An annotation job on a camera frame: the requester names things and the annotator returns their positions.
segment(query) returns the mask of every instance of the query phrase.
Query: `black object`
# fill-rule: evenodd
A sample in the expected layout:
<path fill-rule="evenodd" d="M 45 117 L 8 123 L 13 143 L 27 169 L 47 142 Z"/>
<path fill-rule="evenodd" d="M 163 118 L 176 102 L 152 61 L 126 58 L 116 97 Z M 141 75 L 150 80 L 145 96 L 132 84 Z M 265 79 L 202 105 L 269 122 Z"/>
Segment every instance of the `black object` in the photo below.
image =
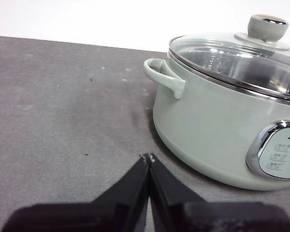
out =
<path fill-rule="evenodd" d="M 290 232 L 290 219 L 281 208 L 263 203 L 207 203 L 154 154 L 141 156 L 92 203 L 22 208 L 12 214 L 2 231 L 143 231 L 148 196 L 159 232 Z"/>

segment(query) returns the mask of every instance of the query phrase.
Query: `pot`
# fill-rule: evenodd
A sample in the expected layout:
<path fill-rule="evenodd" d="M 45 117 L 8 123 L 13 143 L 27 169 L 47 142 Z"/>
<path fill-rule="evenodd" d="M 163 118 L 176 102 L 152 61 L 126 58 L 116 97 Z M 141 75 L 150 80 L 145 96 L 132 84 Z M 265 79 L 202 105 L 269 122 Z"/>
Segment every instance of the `pot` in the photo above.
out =
<path fill-rule="evenodd" d="M 144 62 L 159 83 L 156 130 L 198 172 L 254 190 L 290 187 L 288 23 L 253 15 L 248 34 L 201 34 L 170 41 L 167 59 Z"/>

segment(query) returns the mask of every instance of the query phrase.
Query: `gray countertop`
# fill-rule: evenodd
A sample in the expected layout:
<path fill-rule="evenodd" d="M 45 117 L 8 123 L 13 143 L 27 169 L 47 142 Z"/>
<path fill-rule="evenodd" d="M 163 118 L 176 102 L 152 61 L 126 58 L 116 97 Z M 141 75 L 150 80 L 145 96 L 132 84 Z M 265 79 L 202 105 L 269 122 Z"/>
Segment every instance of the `gray countertop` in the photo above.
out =
<path fill-rule="evenodd" d="M 143 61 L 165 56 L 0 37 L 0 229 L 23 206 L 94 200 L 145 152 L 210 202 L 262 201 L 290 216 L 290 188 L 224 185 L 162 143 L 152 120 L 157 84 Z M 149 208 L 146 231 L 153 230 Z"/>

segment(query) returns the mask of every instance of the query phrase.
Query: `glass lid rim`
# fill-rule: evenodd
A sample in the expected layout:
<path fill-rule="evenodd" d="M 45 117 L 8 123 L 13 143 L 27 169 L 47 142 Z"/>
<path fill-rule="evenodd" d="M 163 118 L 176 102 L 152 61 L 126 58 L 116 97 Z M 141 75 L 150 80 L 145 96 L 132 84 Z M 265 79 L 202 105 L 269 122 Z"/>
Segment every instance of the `glass lid rim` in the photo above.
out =
<path fill-rule="evenodd" d="M 230 85 L 233 85 L 233 86 L 236 86 L 236 87 L 239 87 L 239 88 L 247 89 L 247 90 L 250 90 L 250 91 L 257 92 L 257 93 L 261 93 L 261 94 L 265 94 L 265 95 L 268 95 L 268 96 L 277 97 L 277 98 L 281 98 L 281 99 L 290 101 L 290 94 L 289 93 L 282 93 L 282 92 L 278 92 L 278 91 L 275 91 L 275 90 L 272 90 L 272 89 L 269 89 L 269 88 L 265 88 L 265 87 L 262 87 L 262 86 L 253 85 L 253 84 L 250 84 L 248 82 L 239 81 L 239 80 L 234 79 L 232 77 L 229 77 L 229 76 L 227 76 L 225 74 L 217 73 L 217 72 L 211 71 L 209 69 L 203 68 L 202 66 L 200 66 L 198 64 L 195 64 L 195 63 L 191 62 L 190 60 L 182 57 L 181 55 L 177 54 L 176 52 L 174 52 L 171 49 L 172 41 L 177 39 L 177 38 L 180 38 L 180 37 L 183 37 L 183 36 L 177 36 L 177 37 L 174 37 L 173 39 L 170 40 L 170 42 L 169 42 L 169 52 L 170 52 L 170 54 L 172 55 L 173 58 L 181 61 L 182 63 L 186 64 L 190 68 L 192 68 L 192 69 L 194 69 L 194 70 L 196 70 L 198 72 L 201 72 L 201 73 L 203 73 L 203 74 L 205 74 L 207 76 L 215 78 L 215 79 L 217 79 L 219 81 L 228 83 Z"/>

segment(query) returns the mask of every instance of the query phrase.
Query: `white wall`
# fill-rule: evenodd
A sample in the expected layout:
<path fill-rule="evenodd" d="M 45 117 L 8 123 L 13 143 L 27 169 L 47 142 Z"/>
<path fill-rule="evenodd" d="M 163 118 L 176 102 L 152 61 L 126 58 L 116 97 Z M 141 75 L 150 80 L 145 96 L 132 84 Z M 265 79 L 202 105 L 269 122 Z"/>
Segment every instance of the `white wall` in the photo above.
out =
<path fill-rule="evenodd" d="M 167 51 L 178 35 L 246 32 L 255 14 L 290 23 L 290 0 L 0 0 L 0 35 Z"/>

